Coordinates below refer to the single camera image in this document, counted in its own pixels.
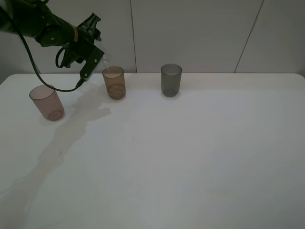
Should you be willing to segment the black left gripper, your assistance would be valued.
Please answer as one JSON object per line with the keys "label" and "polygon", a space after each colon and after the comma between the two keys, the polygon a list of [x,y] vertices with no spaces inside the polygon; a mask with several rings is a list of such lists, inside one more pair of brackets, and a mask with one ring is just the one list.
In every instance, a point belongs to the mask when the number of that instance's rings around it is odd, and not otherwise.
{"label": "black left gripper", "polygon": [[95,41],[101,41],[101,32],[96,28],[101,19],[92,13],[79,26],[73,26],[74,38],[71,46],[73,57],[77,63],[85,61],[94,49],[98,47]]}

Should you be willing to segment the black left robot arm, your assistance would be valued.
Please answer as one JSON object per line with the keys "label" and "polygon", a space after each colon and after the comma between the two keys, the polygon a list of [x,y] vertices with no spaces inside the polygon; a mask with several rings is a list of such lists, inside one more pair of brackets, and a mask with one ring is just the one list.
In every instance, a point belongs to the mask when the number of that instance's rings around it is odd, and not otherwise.
{"label": "black left robot arm", "polygon": [[95,45],[101,40],[96,25],[101,19],[92,13],[75,26],[51,12],[45,0],[2,0],[0,29],[20,32],[35,39],[42,47],[59,46],[64,52],[62,61],[56,57],[58,68],[69,68],[73,62],[99,62],[104,52]]}

